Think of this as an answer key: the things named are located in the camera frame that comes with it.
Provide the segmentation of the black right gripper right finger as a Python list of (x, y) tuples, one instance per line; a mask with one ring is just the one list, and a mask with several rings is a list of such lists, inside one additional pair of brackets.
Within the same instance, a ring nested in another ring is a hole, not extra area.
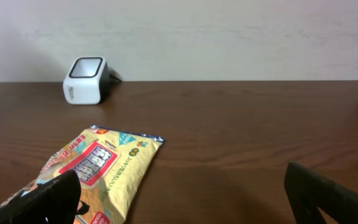
[(284, 187), (297, 223), (358, 223), (358, 193), (296, 162), (289, 162)]

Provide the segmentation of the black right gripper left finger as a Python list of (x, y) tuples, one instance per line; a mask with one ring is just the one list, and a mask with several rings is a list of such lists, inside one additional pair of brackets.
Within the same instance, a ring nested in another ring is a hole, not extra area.
[(0, 224), (72, 224), (80, 195), (79, 178), (69, 170), (0, 208)]

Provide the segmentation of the yellow snack bag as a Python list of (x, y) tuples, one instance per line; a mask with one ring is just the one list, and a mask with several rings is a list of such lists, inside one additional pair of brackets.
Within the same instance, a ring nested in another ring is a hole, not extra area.
[(0, 208), (73, 170), (81, 186), (73, 223), (124, 223), (138, 186), (164, 139), (92, 126), (56, 152), (38, 177)]

